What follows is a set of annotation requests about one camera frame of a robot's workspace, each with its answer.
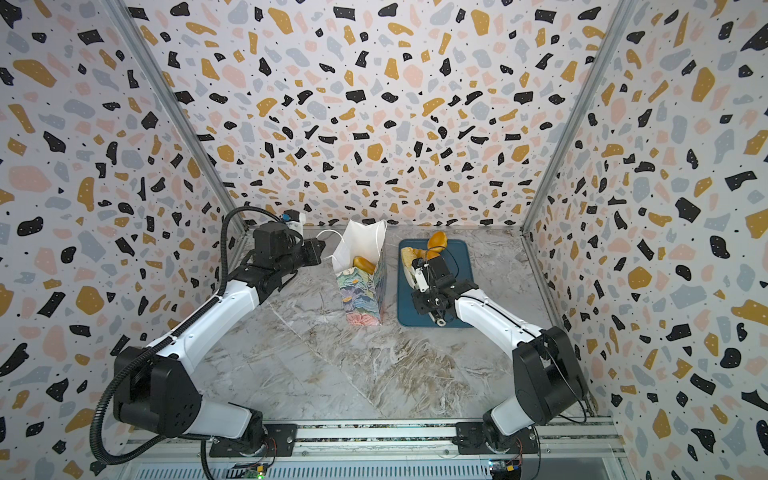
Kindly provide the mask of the cream tongs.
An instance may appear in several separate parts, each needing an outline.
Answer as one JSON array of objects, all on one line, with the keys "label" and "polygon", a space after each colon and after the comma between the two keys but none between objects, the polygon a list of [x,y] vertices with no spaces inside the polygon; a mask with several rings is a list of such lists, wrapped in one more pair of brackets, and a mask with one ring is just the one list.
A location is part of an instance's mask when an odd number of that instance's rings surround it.
[{"label": "cream tongs", "polygon": [[416,312],[428,315],[438,327],[445,327],[447,321],[442,309],[440,292],[436,281],[430,278],[431,268],[422,259],[415,259],[411,264],[405,264],[406,280],[411,286],[411,298]]}]

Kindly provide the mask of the pale rectangular pastry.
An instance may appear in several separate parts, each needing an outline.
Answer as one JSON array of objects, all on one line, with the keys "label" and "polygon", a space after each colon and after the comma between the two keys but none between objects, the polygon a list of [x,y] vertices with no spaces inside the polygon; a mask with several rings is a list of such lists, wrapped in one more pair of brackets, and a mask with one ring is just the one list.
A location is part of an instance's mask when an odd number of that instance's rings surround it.
[{"label": "pale rectangular pastry", "polygon": [[405,280],[411,289],[415,289],[415,282],[413,279],[414,268],[412,264],[415,260],[421,259],[422,256],[423,256],[423,251],[420,249],[415,249],[413,247],[408,247],[408,246],[402,247],[400,249],[400,260],[402,263],[402,270],[405,276]]}]

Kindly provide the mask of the floral paper bag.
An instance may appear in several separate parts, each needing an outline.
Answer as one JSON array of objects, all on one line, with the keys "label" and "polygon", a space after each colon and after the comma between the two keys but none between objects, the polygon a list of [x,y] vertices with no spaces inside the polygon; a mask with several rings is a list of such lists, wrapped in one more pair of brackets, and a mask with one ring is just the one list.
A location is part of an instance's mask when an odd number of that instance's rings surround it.
[{"label": "floral paper bag", "polygon": [[[387,279],[385,240],[387,223],[370,224],[350,221],[339,237],[331,261],[342,298],[346,320],[354,326],[381,325]],[[355,256],[362,256],[377,265],[373,275],[353,267]]]}]

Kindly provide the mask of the small yellow bread roll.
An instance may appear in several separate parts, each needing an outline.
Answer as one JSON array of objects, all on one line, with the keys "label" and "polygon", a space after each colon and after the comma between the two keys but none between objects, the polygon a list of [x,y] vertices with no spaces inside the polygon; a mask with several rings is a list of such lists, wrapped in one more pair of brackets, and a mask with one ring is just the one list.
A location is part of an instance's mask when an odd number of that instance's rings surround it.
[{"label": "small yellow bread roll", "polygon": [[362,256],[355,256],[353,259],[353,267],[357,268],[368,275],[373,275],[376,271],[377,265]]}]

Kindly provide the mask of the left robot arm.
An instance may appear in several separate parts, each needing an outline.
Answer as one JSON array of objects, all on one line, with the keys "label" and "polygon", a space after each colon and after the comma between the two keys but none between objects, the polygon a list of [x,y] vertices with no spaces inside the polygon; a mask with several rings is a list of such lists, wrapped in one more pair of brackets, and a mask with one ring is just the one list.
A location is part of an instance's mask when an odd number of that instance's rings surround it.
[{"label": "left robot arm", "polygon": [[116,420],[163,438],[216,437],[257,449],[265,433],[260,412],[207,399],[193,375],[208,352],[240,320],[281,291],[303,267],[322,261],[326,243],[305,238],[293,223],[268,222],[254,247],[228,275],[226,288],[168,335],[115,362],[127,373],[112,398]]}]

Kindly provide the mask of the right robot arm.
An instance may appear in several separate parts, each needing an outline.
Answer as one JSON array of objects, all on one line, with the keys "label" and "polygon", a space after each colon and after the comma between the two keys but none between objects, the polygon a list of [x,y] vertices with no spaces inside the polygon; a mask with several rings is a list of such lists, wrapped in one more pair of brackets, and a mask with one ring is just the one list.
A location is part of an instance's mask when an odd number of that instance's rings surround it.
[{"label": "right robot arm", "polygon": [[489,338],[512,361],[511,397],[483,415],[483,441],[505,453],[514,437],[545,425],[578,404],[586,413],[587,386],[574,347],[559,327],[531,324],[493,301],[471,280],[458,280],[440,256],[417,257],[403,268],[415,310],[438,326],[457,319]]}]

